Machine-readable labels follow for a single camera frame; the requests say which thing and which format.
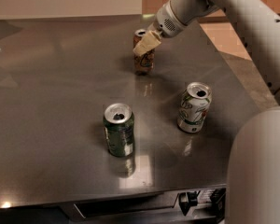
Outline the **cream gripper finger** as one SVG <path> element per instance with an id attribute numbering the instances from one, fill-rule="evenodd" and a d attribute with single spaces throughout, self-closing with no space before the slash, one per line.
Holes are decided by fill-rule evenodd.
<path id="1" fill-rule="evenodd" d="M 141 40 L 133 48 L 136 56 L 142 56 L 161 44 L 161 34 L 157 31 L 148 30 Z"/>

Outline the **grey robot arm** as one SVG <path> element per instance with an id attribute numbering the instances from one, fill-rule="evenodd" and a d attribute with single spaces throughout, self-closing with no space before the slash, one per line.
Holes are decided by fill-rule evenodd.
<path id="1" fill-rule="evenodd" d="M 140 56 L 195 19 L 224 11 L 252 60 L 240 80 L 264 95 L 264 110 L 234 138 L 227 173 L 225 224 L 280 224 L 280 16 L 261 0 L 169 0 L 133 52 Z"/>

